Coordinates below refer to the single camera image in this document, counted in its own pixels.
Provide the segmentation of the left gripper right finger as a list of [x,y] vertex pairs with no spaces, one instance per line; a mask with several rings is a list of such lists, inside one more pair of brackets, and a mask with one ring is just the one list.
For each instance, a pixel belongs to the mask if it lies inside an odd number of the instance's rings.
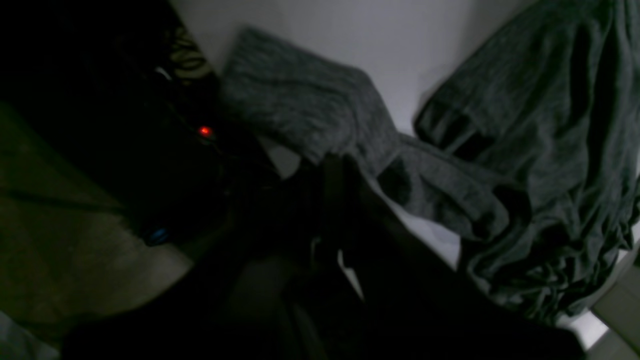
[[413,235],[354,160],[325,159],[325,214],[365,308],[366,360],[583,360],[571,331],[492,303]]

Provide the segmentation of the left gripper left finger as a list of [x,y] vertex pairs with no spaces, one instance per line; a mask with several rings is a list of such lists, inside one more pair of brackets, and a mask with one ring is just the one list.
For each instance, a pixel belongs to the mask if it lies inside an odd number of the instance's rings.
[[274,191],[240,194],[213,245],[153,300],[78,326],[63,360],[329,360],[301,291],[341,160],[304,164]]

